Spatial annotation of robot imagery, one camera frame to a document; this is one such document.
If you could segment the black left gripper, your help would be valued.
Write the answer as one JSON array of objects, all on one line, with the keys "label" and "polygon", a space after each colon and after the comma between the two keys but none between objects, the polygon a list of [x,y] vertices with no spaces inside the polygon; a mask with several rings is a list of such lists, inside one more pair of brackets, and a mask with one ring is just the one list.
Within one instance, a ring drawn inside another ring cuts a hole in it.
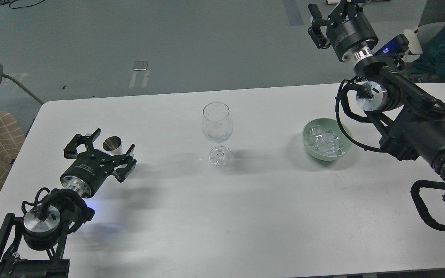
[{"label": "black left gripper", "polygon": [[[61,184],[82,198],[92,198],[108,176],[113,176],[120,183],[124,182],[136,167],[135,144],[131,144],[124,154],[119,150],[120,147],[105,153],[95,150],[93,145],[100,134],[100,128],[84,136],[76,134],[63,150],[64,158],[75,161],[60,177]],[[85,146],[85,152],[79,154],[77,148],[81,145]]]}]

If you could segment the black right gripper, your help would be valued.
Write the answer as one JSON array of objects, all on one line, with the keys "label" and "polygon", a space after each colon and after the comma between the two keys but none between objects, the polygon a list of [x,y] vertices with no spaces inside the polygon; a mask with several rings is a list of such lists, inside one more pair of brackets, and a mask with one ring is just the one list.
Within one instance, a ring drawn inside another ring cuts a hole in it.
[{"label": "black right gripper", "polygon": [[[362,0],[340,0],[328,15],[329,21],[323,19],[318,6],[308,4],[311,14],[311,26],[308,34],[318,49],[333,47],[340,62],[347,62],[352,56],[353,49],[366,43],[372,49],[378,44],[378,37],[369,20],[365,17]],[[327,27],[326,36],[321,27]]]}]

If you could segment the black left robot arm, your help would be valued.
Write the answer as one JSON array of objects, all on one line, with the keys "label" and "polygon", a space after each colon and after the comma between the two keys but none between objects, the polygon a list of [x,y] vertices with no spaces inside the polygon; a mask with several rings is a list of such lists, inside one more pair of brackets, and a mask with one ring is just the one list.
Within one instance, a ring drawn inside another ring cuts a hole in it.
[{"label": "black left robot arm", "polygon": [[94,217],[85,200],[92,198],[113,176],[124,182],[136,166],[135,145],[104,143],[94,147],[101,129],[76,134],[64,148],[73,162],[60,176],[61,189],[41,188],[32,202],[23,201],[23,216],[7,213],[0,228],[0,278],[67,278],[70,260],[64,259],[69,234]]}]

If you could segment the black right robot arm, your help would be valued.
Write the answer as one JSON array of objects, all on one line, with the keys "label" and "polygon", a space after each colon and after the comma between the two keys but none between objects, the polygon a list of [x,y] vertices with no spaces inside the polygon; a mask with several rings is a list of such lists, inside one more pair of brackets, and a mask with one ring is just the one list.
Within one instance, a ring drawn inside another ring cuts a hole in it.
[{"label": "black right robot arm", "polygon": [[[364,15],[365,0],[341,0],[323,18],[318,6],[308,5],[308,34],[318,49],[332,46],[340,62],[354,63],[355,77],[343,80],[335,98],[340,131],[364,150],[388,153],[397,160],[422,157],[442,181],[416,181],[410,194],[426,225],[445,232],[420,197],[422,188],[445,190],[445,103],[404,77],[403,57],[414,53],[413,39],[399,34],[373,52],[378,37]],[[340,106],[351,119],[372,123],[381,134],[378,148],[355,141],[341,123]]]}]

